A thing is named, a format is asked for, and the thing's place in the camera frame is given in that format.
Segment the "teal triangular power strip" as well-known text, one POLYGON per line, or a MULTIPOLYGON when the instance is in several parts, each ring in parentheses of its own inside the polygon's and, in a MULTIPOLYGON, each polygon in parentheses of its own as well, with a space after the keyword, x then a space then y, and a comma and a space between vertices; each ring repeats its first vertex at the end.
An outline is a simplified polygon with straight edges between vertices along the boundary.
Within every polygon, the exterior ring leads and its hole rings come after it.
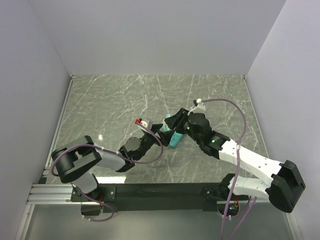
MULTIPOLYGON (((168 128, 164 120, 162 121, 162 128, 164 132, 170 131, 170 129, 168 128)), ((176 148, 180 140, 183 138, 183 136, 184 136, 183 134, 175 131, 174 134, 171 136, 169 146, 171 148, 176 148)))

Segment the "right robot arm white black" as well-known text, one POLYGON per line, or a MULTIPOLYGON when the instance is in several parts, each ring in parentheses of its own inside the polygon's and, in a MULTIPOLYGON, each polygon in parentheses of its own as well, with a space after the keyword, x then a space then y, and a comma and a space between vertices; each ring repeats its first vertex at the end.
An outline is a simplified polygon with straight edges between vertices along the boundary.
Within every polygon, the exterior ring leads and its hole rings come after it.
POLYGON ((269 202, 285 213, 291 213, 306 188, 297 165, 286 160, 280 162, 264 157, 214 131, 203 113, 190 113, 181 108, 175 115, 166 118, 166 125, 177 133, 186 134, 208 156, 239 165, 253 178, 228 174, 219 187, 222 198, 247 195, 269 202))

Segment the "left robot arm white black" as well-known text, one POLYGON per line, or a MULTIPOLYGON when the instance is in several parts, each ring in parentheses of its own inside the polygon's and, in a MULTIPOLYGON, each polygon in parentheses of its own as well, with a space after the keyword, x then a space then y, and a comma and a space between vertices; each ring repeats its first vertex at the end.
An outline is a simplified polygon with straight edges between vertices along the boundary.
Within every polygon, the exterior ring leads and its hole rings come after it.
POLYGON ((59 177, 62 183, 71 183, 74 192, 88 201, 103 200, 99 182, 90 169, 100 166, 118 173, 124 173, 135 165, 142 165, 143 158, 153 145, 160 147, 160 152, 170 144, 174 130, 162 131, 162 124, 150 127, 142 122, 138 126, 143 136, 131 137, 118 151, 101 147, 85 135, 56 149, 52 155, 51 174, 59 177))

